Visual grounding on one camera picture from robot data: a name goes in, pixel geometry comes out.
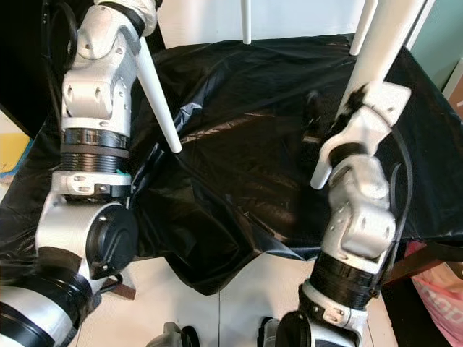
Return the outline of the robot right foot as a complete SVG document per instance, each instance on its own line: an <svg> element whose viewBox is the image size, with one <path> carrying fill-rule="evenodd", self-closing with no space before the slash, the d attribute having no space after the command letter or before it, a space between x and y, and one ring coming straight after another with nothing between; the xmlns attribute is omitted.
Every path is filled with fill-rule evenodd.
<svg viewBox="0 0 463 347"><path fill-rule="evenodd" d="M289 347L283 333L279 333L280 320L273 317L262 318L257 337L257 347Z"/></svg>

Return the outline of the white board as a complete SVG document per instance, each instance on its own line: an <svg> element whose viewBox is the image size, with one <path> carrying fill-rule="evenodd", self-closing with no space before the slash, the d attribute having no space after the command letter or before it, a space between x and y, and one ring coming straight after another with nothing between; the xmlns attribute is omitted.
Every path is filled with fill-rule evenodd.
<svg viewBox="0 0 463 347"><path fill-rule="evenodd" d="M355 33L366 0L250 0L252 40ZM163 0L166 48L244 39L242 0Z"/></svg>

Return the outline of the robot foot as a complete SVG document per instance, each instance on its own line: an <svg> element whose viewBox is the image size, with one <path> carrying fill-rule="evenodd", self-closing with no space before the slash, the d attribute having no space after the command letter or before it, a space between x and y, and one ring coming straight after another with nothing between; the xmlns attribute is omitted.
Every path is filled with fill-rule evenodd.
<svg viewBox="0 0 463 347"><path fill-rule="evenodd" d="M283 333L279 333L280 320L273 317L262 318L257 337L257 347L289 347Z"/></svg>
<svg viewBox="0 0 463 347"><path fill-rule="evenodd" d="M200 347L200 340L193 326L179 327L175 322L166 322L163 333L145 347Z"/></svg>

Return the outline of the pink plastic bag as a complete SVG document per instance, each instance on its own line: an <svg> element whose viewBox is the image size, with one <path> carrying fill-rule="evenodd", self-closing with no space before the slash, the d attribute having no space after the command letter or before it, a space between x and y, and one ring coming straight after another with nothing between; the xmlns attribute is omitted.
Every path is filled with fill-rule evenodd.
<svg viewBox="0 0 463 347"><path fill-rule="evenodd" d="M452 347L463 347L463 262L440 263L412 283L433 323Z"/></svg>

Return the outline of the black plastic sheet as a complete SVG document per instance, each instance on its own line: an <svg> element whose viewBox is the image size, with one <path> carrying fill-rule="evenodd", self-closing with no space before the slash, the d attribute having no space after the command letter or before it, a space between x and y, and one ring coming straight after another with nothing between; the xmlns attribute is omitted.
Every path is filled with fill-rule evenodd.
<svg viewBox="0 0 463 347"><path fill-rule="evenodd" d="M336 111L356 57L346 35L179 46L153 58L181 135L165 149L148 102L133 101L128 171L139 224L137 257L165 257L199 294L220 291L261 252L310 260L328 222L324 192L303 158L307 96ZM414 184L403 241L463 241L463 122L408 50L387 82L412 96L397 123ZM59 120L48 119L0 205L0 267L29 271Z"/></svg>

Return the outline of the black door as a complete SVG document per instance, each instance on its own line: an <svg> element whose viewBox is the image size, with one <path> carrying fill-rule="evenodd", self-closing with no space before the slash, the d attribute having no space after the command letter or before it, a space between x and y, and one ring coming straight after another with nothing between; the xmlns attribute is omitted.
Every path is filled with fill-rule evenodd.
<svg viewBox="0 0 463 347"><path fill-rule="evenodd" d="M35 137L51 113L46 60L42 55L43 8L48 0L1 0L1 106Z"/></svg>

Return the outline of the yellow bag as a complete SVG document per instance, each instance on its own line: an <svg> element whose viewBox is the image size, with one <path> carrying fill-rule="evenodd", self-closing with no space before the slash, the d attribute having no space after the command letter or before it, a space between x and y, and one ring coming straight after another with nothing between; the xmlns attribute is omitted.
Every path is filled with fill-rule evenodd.
<svg viewBox="0 0 463 347"><path fill-rule="evenodd" d="M23 133L0 134L0 171L2 194L13 182L25 156L30 151L32 139Z"/></svg>

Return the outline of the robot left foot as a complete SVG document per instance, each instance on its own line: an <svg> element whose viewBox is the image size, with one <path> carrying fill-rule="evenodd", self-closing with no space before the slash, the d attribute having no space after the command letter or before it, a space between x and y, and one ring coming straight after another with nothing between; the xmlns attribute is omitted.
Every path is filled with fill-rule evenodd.
<svg viewBox="0 0 463 347"><path fill-rule="evenodd" d="M193 326L179 327L175 322L166 322L163 333L145 347L200 347L200 340Z"/></svg>

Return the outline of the white plastic table leg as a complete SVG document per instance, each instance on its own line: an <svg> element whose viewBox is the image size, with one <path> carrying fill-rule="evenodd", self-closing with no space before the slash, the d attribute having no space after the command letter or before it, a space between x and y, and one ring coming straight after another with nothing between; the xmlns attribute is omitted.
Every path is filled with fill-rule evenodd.
<svg viewBox="0 0 463 347"><path fill-rule="evenodd" d="M173 153L179 153L182 151L182 143L179 141L171 110L169 110L166 102L164 89L158 78L158 72L156 72L156 66L153 63L153 57L145 37L139 38L139 44L141 48L136 56L137 78L156 119L158 119L158 125L162 130L166 143L168 143Z"/></svg>
<svg viewBox="0 0 463 347"><path fill-rule="evenodd" d="M354 90L371 82L384 82L391 64L404 47L408 30L413 26L422 3L423 0L379 0L338 112ZM331 172L333 168L328 171L315 168L310 186L313 189L324 188Z"/></svg>
<svg viewBox="0 0 463 347"><path fill-rule="evenodd" d="M252 15L251 0L240 0L240 13L242 24L242 42L244 44L252 43Z"/></svg>
<svg viewBox="0 0 463 347"><path fill-rule="evenodd" d="M366 40L368 28L373 22L375 10L379 4L379 0L364 0L360 17L358 17L356 32L349 50L350 56L357 56L362 50L363 43Z"/></svg>

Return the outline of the brown wooden cabinet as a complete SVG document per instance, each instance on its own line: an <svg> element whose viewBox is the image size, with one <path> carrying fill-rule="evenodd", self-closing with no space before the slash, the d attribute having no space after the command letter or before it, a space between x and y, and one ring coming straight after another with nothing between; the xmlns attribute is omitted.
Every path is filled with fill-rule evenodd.
<svg viewBox="0 0 463 347"><path fill-rule="evenodd" d="M444 86L443 95L457 116L463 120L463 57L454 66L453 72Z"/></svg>

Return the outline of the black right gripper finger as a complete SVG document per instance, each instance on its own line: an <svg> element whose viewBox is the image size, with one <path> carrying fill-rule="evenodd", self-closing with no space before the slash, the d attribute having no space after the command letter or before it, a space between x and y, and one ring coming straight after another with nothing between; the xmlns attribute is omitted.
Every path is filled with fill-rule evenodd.
<svg viewBox="0 0 463 347"><path fill-rule="evenodd" d="M320 120L322 116L320 107L320 93L317 90L311 90L310 93L305 96L303 112L304 142L320 142L323 139L324 133L320 127Z"/></svg>

